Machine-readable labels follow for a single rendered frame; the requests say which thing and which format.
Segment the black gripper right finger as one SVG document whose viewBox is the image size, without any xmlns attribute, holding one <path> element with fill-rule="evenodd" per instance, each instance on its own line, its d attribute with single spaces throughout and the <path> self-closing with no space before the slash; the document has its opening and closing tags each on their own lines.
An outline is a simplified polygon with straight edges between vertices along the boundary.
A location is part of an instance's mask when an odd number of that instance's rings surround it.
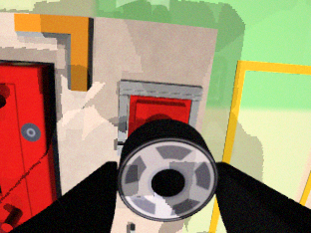
<svg viewBox="0 0 311 233">
<path fill-rule="evenodd" d="M 227 233 L 311 233 L 311 209 L 217 161 L 216 203 Z"/>
</svg>

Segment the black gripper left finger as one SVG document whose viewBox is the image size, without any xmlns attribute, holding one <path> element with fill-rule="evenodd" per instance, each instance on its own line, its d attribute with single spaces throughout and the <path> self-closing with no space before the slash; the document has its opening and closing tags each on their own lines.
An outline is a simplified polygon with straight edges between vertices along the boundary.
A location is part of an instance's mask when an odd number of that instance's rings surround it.
<svg viewBox="0 0 311 233">
<path fill-rule="evenodd" d="M 7 233 L 111 233 L 117 196 L 116 161 L 107 161 L 31 219 Z"/>
</svg>

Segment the beige flat slab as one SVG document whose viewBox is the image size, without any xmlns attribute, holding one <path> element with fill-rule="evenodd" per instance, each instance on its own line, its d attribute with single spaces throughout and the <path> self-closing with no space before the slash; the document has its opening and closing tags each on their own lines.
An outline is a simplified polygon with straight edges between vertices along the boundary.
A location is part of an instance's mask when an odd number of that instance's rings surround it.
<svg viewBox="0 0 311 233">
<path fill-rule="evenodd" d="M 0 12 L 0 60 L 55 62 L 61 191 L 107 161 L 120 165 L 131 96 L 191 100 L 200 133 L 216 29 L 121 18 Z M 184 219 L 143 219 L 116 196 L 111 233 L 182 233 Z"/>
</svg>

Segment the yellow rectangular outline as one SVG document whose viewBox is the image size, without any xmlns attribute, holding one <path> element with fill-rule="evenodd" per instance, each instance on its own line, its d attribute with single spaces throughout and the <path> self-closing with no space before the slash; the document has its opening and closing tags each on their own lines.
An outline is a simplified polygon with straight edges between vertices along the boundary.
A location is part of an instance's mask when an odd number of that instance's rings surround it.
<svg viewBox="0 0 311 233">
<path fill-rule="evenodd" d="M 232 98 L 230 105 L 230 113 L 228 113 L 228 130 L 226 144 L 224 145 L 222 161 L 230 164 L 230 157 L 232 152 L 232 144 L 234 143 L 236 121 L 238 120 L 240 98 L 242 98 L 243 84 L 244 84 L 244 70 L 251 70 L 251 72 L 272 72 L 272 73 L 299 73 L 303 76 L 311 76 L 310 65 L 282 65 L 279 62 L 255 62 L 255 61 L 238 61 L 236 65 L 234 90 L 232 90 Z M 306 205 L 308 193 L 311 189 L 311 169 L 308 173 L 306 188 L 304 188 L 302 200 L 300 204 Z M 210 232 L 215 233 L 216 221 L 218 221 L 220 211 L 216 197 L 214 201 L 214 209 L 212 209 Z"/>
</svg>

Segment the black wheel with grey hub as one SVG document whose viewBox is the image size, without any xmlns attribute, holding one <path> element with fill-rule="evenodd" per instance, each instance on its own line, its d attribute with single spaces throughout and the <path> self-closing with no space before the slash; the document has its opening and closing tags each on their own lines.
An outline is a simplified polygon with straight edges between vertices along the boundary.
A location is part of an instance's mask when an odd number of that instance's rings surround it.
<svg viewBox="0 0 311 233">
<path fill-rule="evenodd" d="M 169 177 L 156 176 L 174 169 Z M 143 219 L 175 221 L 203 209 L 218 188 L 218 164 L 190 124 L 156 119 L 139 125 L 125 141 L 117 192 Z"/>
</svg>

